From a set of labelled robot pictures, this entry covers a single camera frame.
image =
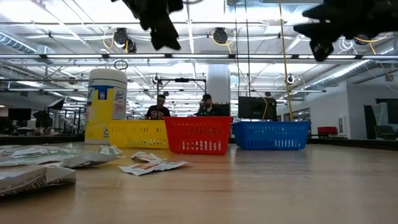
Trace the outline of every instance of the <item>disinfecting wipes canister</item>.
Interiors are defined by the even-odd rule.
[[[86,144],[109,144],[106,121],[126,119],[127,76],[119,70],[90,72],[86,111]]]

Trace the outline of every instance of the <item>ceiling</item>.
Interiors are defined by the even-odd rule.
[[[112,44],[113,32],[117,27],[127,28],[129,37],[137,45],[138,54],[153,53],[186,53],[186,54],[276,54],[282,51],[282,38],[280,38],[280,14],[278,1],[247,0],[247,12],[244,1],[237,1],[236,12],[230,0],[204,0],[198,4],[184,5],[184,10],[173,12],[170,15],[172,22],[180,36],[182,46],[180,51],[162,48],[155,51],[150,42],[149,31],[144,31],[139,21],[134,18],[131,11],[122,1],[110,0],[44,0],[43,8],[33,3],[35,0],[0,0],[0,32],[6,32],[21,42],[31,45],[44,45],[56,54],[120,54],[123,49]],[[311,54],[309,39],[298,35],[292,26],[301,22],[308,22],[301,13],[316,5],[319,0],[282,1],[282,17],[285,21],[284,36],[287,54]],[[218,45],[211,38],[216,27],[224,27],[228,34],[228,46]],[[390,41],[393,36],[381,35],[380,41],[374,43],[377,48]],[[356,45],[352,41],[340,39],[335,43],[334,54],[369,54],[368,45]],[[10,47],[0,44],[2,54],[21,54]],[[162,78],[202,78],[207,75],[209,63],[227,63],[232,76],[238,76],[238,67],[243,74],[249,72],[252,76],[254,89],[282,89],[284,88],[285,65],[283,60],[271,62],[253,61],[216,61],[206,60],[172,60],[172,59],[131,59],[126,60],[129,67],[125,70],[128,79],[132,81],[129,86],[134,88],[151,89],[152,77],[155,74]],[[76,77],[88,79],[90,70],[100,66],[114,69],[114,60],[69,60],[57,59],[53,64],[39,63],[35,60],[8,59],[3,60],[3,65],[23,68],[21,73],[26,78],[43,78],[50,75],[53,82],[44,85],[57,86],[59,88],[84,88],[87,82],[78,82],[70,85],[67,82],[56,82],[56,79]],[[307,60],[305,63],[287,64],[287,72],[301,82],[309,82],[326,71],[335,68],[341,63],[350,62],[325,62],[316,63]],[[0,73],[3,78],[12,77],[10,74]],[[241,76],[236,79],[242,88],[247,88],[247,82]],[[195,88],[194,83],[170,83],[167,88]],[[190,105],[184,105],[174,111],[179,115],[185,115],[190,110],[195,110],[197,100],[202,93],[191,92],[181,94],[171,93],[169,99],[175,102],[190,100]],[[75,96],[85,97],[85,93],[73,93]],[[154,93],[150,95],[142,92],[129,92],[131,103],[137,103],[140,109],[155,103]]]

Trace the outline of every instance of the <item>desk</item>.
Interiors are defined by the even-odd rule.
[[[97,146],[75,144],[82,150]],[[145,150],[182,169],[141,177],[129,158],[76,171],[76,185],[0,199],[2,223],[383,223],[398,220],[398,153],[309,145],[227,156]],[[136,152],[124,149],[123,155]]]

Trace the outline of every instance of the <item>blue basket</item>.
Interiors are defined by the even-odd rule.
[[[233,124],[242,149],[304,149],[310,122],[241,121]]]

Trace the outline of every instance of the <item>red basket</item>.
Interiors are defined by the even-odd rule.
[[[164,118],[170,151],[190,154],[225,154],[230,117]]]

